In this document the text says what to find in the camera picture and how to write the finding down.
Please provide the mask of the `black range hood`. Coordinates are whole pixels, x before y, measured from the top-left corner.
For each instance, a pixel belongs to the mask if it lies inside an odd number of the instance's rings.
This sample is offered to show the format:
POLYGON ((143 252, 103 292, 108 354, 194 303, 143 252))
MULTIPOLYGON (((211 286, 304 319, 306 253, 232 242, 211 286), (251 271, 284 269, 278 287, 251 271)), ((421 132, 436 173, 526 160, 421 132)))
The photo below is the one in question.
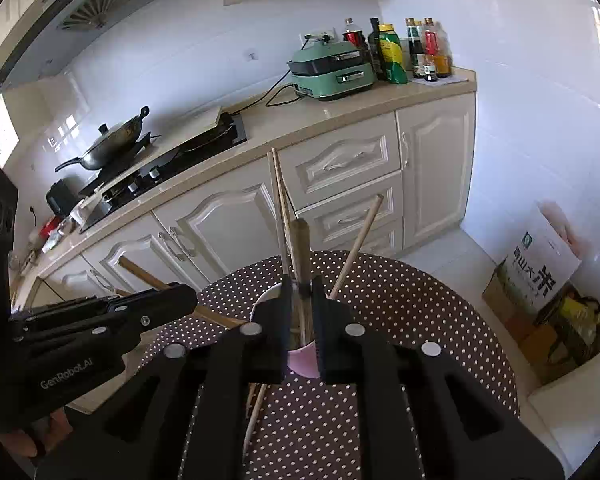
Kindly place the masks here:
POLYGON ((60 74, 104 32, 154 0, 43 0, 0 69, 0 93, 60 74))

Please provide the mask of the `wooden chopstick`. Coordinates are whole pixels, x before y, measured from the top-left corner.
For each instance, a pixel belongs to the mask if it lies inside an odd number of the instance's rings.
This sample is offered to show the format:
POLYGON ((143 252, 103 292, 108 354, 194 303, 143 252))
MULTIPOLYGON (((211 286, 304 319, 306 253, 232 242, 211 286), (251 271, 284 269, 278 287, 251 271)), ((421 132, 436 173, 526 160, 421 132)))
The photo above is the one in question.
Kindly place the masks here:
POLYGON ((159 295, 164 300, 169 299, 171 301, 179 301, 187 304, 185 312, 193 315, 195 318, 201 318, 202 320, 218 324, 225 328, 235 328, 246 322, 239 318, 230 318, 229 316, 219 314, 209 307, 203 306, 198 302, 197 296, 190 287, 183 284, 166 284, 125 256, 120 257, 118 263, 122 269, 131 273, 134 278, 138 278, 146 285, 158 290, 159 295))
POLYGON ((280 253, 280 263, 283 274, 294 276, 292 268, 291 248, 288 243, 288 208, 286 206, 286 194, 283 190, 283 178, 280 172, 278 154, 275 148, 268 152, 268 166, 275 204, 275 220, 280 253))
POLYGON ((266 390, 268 390, 268 385, 261 384, 258 390, 258 394, 253 401, 253 404, 250 405, 251 410, 248 412, 248 425, 245 433, 244 444, 242 445, 242 457, 247 456, 247 452, 249 450, 249 443, 253 435, 254 428, 256 428, 257 425, 260 409, 262 408, 264 397, 266 395, 266 390))
POLYGON ((372 206, 370 207, 370 210, 367 211, 364 223, 362 225, 362 229, 360 232, 358 232, 358 236, 356 237, 353 246, 350 252, 348 253, 347 259, 344 262, 344 265, 342 266, 338 274, 338 278, 336 279, 336 282, 334 286, 332 286, 332 290, 329 293, 329 298, 331 300, 337 299, 340 289, 343 288, 344 283, 347 281, 347 277, 352 269, 353 263, 355 262, 355 259, 358 256, 358 253, 360 252, 366 240, 366 237, 373 226, 373 223, 376 219, 376 216, 383 201, 384 198, 380 194, 377 194, 372 203, 372 206))
POLYGON ((300 346, 303 347, 311 339, 311 251, 310 229, 306 220, 299 218, 290 222, 290 240, 298 290, 300 346))

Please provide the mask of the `dark olive oil bottle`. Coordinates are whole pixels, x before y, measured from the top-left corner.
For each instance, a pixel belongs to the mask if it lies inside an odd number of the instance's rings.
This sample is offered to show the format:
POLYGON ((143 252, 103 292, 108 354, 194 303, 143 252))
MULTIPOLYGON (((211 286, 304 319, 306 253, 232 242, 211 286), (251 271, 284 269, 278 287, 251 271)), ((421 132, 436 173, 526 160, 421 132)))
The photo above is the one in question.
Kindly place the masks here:
POLYGON ((370 47, 370 56, 373 60, 374 71, 378 80, 387 81, 386 64, 380 45, 379 18, 370 18, 370 26, 372 26, 372 30, 367 36, 367 42, 370 47))

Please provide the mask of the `steel wok with lid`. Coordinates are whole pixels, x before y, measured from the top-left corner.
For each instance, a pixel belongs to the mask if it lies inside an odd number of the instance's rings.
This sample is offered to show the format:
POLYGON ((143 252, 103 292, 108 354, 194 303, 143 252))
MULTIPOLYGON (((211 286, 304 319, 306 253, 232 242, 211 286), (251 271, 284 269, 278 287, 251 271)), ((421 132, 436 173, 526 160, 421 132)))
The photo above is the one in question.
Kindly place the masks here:
POLYGON ((136 116, 120 125, 107 129, 106 124, 101 124, 98 127, 99 138, 81 156, 66 160, 54 171, 59 172, 73 165, 80 165, 90 171, 104 168, 137 141, 142 132, 143 121, 149 113, 150 108, 143 106, 136 116))

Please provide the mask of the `wall power socket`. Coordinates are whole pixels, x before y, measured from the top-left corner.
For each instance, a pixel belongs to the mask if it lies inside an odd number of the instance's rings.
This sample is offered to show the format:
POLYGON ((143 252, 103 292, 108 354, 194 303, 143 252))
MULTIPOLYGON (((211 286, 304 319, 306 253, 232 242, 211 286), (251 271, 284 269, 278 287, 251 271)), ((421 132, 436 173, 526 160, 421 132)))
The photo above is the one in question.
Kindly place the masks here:
POLYGON ((302 48, 307 48, 312 44, 331 44, 339 40, 338 32, 333 27, 300 32, 299 38, 302 48))

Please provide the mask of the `cream lower cabinets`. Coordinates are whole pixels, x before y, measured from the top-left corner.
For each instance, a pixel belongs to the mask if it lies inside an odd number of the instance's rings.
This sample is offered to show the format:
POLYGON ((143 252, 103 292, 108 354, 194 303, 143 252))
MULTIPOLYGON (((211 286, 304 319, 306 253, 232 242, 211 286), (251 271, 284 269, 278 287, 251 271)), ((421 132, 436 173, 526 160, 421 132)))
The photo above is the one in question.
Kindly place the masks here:
POLYGON ((465 217, 476 131, 467 84, 304 101, 245 114, 242 124, 244 143, 133 197, 39 258, 15 308, 139 292, 144 284, 125 261, 201 289, 276 255, 271 150, 315 250, 350 248, 373 204, 379 210, 363 248, 375 255, 407 252, 465 217))

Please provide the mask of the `black yellow bag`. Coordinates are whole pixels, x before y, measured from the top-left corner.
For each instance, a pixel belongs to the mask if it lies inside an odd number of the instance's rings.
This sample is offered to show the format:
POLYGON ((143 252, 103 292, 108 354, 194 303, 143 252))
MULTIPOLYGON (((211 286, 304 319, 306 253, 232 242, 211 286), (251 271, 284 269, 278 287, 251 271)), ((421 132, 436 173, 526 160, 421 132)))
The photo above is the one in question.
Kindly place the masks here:
POLYGON ((600 351, 600 302, 581 295, 571 283, 542 307, 533 325, 553 330, 547 350, 552 365, 569 361, 582 365, 600 351))

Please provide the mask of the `red cap cola bottle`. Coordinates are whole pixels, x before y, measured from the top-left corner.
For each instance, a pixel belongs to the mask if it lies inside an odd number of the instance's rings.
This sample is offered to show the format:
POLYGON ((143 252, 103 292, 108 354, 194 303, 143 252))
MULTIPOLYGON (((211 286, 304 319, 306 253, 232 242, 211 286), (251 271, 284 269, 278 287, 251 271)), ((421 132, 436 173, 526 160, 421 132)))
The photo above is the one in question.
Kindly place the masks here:
POLYGON ((365 36, 362 32, 362 29, 358 27, 357 24, 352 20, 352 18, 346 18, 344 20, 344 29, 342 32, 342 39, 344 41, 349 41, 355 47, 360 49, 361 51, 366 52, 368 50, 365 36))

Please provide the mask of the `red container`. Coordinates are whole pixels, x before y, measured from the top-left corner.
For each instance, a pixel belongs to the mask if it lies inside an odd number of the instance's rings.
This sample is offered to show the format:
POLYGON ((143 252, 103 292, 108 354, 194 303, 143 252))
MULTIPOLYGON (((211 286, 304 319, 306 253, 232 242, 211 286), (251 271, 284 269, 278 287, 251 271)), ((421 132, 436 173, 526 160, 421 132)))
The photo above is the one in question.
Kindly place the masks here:
POLYGON ((49 237, 50 233, 53 232, 53 230, 56 230, 61 224, 61 222, 61 216, 53 216, 52 218, 50 218, 50 220, 47 220, 43 224, 42 228, 40 229, 40 235, 44 238, 49 237))

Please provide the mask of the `polka dot round tablecloth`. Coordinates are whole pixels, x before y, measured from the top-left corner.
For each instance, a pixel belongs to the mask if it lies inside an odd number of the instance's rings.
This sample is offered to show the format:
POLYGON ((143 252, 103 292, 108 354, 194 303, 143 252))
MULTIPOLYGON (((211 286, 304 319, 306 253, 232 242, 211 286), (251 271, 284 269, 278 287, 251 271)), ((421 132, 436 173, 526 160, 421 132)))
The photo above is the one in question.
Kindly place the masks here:
MULTIPOLYGON (((328 292, 347 252, 314 252, 312 270, 328 292)), ((279 257, 244 266, 204 288, 199 303, 230 318, 248 320, 256 301, 282 276, 279 257)), ((515 373, 488 323, 452 288, 407 263, 359 254, 337 299, 363 325, 388 341, 419 349, 427 341, 449 351, 515 418, 519 403, 515 373)), ((139 370, 167 344, 193 349, 213 344, 218 324, 182 318, 160 328, 139 370)), ((326 386, 288 372, 280 386, 266 388, 245 461, 244 479, 362 479, 356 390, 326 386)))

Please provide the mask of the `dark soy sauce bottle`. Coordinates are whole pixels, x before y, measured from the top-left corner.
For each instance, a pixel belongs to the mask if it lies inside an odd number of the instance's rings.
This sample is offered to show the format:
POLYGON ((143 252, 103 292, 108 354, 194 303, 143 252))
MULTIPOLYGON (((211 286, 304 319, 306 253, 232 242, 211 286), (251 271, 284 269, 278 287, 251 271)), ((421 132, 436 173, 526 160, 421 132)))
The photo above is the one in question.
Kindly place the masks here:
POLYGON ((407 18, 405 23, 407 27, 407 39, 408 46, 410 47, 413 75, 417 79, 424 79, 424 48, 422 47, 418 25, 414 18, 407 18))

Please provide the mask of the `green electric grill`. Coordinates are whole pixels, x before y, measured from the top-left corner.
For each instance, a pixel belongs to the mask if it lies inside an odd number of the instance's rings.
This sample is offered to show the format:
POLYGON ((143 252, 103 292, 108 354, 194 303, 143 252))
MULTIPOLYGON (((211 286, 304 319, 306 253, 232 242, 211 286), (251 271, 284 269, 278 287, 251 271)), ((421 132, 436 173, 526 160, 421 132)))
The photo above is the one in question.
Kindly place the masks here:
POLYGON ((294 52, 288 62, 291 83, 298 96, 328 101, 367 90, 375 82, 364 51, 350 41, 317 41, 294 52))

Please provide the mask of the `beige cutting board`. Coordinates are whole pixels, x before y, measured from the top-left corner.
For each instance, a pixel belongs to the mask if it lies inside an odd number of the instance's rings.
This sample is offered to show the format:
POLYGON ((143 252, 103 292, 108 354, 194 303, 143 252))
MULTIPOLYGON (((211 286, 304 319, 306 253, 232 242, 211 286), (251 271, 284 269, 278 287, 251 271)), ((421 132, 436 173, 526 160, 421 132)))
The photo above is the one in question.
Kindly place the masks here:
POLYGON ((100 193, 109 190, 124 178, 129 177, 134 171, 141 170, 154 160, 172 152, 181 144, 211 131, 219 125, 221 114, 222 107, 218 105, 208 108, 208 110, 199 114, 188 116, 184 122, 180 122, 175 128, 153 140, 147 148, 132 160, 132 164, 128 169, 125 169, 110 181, 99 185, 96 188, 96 192, 100 193))

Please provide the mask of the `cardboard box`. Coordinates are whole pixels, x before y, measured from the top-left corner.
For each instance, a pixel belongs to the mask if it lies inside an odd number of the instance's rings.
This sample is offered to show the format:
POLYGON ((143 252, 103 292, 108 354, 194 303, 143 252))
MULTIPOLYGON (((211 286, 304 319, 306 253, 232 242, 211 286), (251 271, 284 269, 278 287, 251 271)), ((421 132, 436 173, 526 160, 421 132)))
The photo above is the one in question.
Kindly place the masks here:
POLYGON ((540 322, 536 314, 529 314, 505 292, 501 278, 502 264, 493 271, 482 292, 482 299, 512 336, 541 385, 573 372, 578 366, 558 331, 550 322, 540 322))

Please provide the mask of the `pink cup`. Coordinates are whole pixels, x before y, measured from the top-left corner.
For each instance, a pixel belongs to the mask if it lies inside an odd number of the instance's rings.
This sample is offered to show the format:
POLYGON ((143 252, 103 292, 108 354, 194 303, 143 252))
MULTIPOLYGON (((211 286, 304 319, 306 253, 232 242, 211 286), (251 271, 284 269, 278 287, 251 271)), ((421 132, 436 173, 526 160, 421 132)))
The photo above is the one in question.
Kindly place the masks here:
MULTIPOLYGON (((280 288, 282 284, 277 283, 267 289, 253 304, 250 320, 253 320, 254 314, 256 313, 256 307, 262 302, 270 299, 277 298, 279 296, 280 288)), ((288 352, 288 368, 294 372, 294 374, 300 375, 305 378, 317 379, 320 377, 320 371, 318 370, 317 364, 317 352, 315 341, 311 341, 309 344, 299 348, 290 350, 288 352)))

